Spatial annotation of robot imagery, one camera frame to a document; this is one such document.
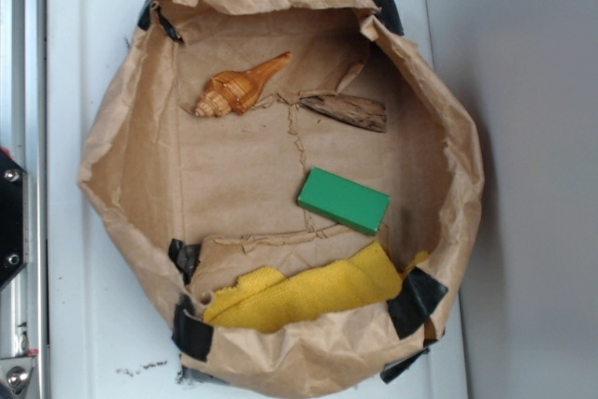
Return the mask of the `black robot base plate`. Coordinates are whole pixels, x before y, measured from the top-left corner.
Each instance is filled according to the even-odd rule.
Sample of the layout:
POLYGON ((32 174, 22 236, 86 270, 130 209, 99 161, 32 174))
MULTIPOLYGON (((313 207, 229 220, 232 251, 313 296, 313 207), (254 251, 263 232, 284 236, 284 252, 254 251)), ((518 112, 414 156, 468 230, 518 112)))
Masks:
POLYGON ((1 291, 29 262, 28 174, 1 148, 1 291))

